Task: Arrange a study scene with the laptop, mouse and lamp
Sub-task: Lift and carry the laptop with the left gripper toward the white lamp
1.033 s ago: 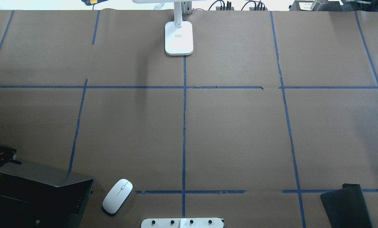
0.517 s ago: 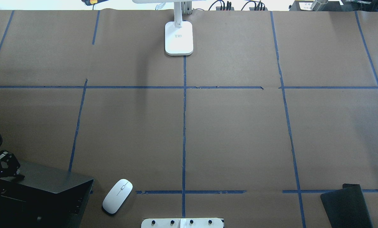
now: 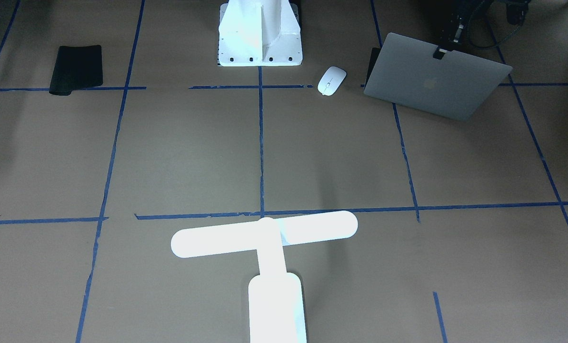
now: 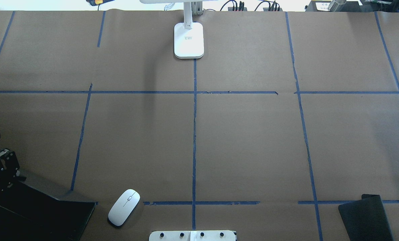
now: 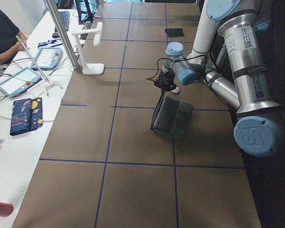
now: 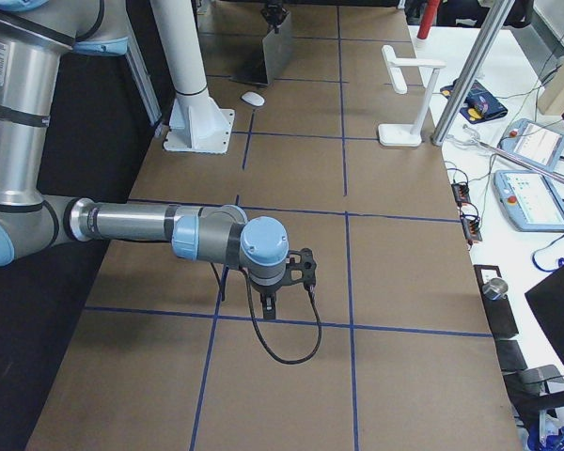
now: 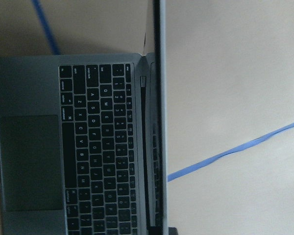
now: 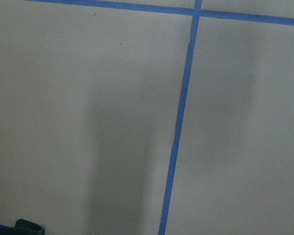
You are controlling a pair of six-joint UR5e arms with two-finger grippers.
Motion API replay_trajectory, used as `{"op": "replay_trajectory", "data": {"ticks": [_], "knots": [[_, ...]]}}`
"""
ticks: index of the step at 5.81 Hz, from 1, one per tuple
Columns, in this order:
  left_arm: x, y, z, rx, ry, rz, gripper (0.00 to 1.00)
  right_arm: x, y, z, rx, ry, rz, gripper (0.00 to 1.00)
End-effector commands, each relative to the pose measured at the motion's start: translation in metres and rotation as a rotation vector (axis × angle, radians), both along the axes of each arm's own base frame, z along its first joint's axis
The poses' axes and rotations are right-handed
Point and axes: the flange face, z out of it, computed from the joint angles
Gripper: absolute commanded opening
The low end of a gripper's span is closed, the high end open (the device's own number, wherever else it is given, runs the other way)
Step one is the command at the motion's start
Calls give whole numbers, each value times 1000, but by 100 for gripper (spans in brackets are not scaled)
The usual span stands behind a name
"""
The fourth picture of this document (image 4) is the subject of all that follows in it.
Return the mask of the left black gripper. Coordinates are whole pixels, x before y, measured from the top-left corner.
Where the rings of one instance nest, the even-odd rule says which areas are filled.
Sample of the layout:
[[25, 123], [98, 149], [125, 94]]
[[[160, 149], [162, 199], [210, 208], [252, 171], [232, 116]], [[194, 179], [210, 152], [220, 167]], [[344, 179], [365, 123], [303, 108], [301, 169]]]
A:
[[16, 153], [10, 149], [0, 151], [0, 192], [18, 180], [20, 169]]

